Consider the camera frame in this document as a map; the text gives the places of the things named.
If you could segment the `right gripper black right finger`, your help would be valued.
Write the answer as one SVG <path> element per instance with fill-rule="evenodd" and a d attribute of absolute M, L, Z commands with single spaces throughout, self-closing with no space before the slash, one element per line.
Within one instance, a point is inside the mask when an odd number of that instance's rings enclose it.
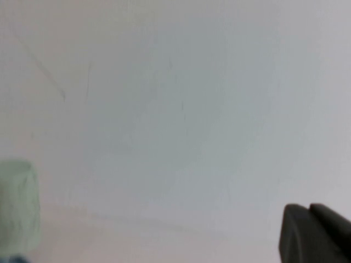
<path fill-rule="evenodd" d="M 324 204 L 313 203 L 309 210 L 337 244 L 350 244 L 350 221 Z"/>

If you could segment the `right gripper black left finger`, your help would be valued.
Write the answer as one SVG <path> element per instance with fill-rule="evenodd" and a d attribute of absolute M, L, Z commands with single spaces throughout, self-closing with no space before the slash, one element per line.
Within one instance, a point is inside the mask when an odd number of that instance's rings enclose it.
<path fill-rule="evenodd" d="M 284 207 L 281 262 L 350 262 L 350 244 L 335 243 L 309 208 L 298 204 Z"/>

